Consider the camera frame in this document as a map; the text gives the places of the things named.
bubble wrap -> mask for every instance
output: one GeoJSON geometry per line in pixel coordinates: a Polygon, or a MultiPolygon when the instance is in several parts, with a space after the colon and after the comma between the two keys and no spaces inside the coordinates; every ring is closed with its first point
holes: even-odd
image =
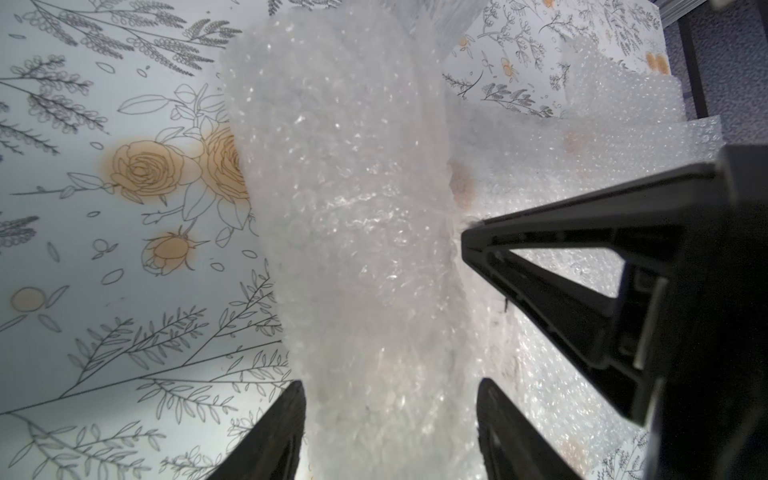
{"type": "Polygon", "coordinates": [[[278,15],[224,55],[316,478],[484,475],[431,43],[347,5],[278,15]]]}
{"type": "MultiPolygon", "coordinates": [[[[570,53],[569,118],[447,99],[451,186],[463,225],[525,210],[696,161],[723,145],[719,118],[679,122],[677,79],[643,77],[586,41],[570,53]]],[[[608,296],[623,261],[606,249],[529,249],[518,254],[608,296]]],[[[458,265],[482,372],[499,385],[577,472],[586,475],[637,431],[581,377],[520,310],[458,265]]]]}
{"type": "Polygon", "coordinates": [[[671,75],[639,74],[616,64],[584,37],[568,39],[563,62],[571,67],[565,82],[564,117],[625,124],[685,121],[680,80],[671,75]]]}

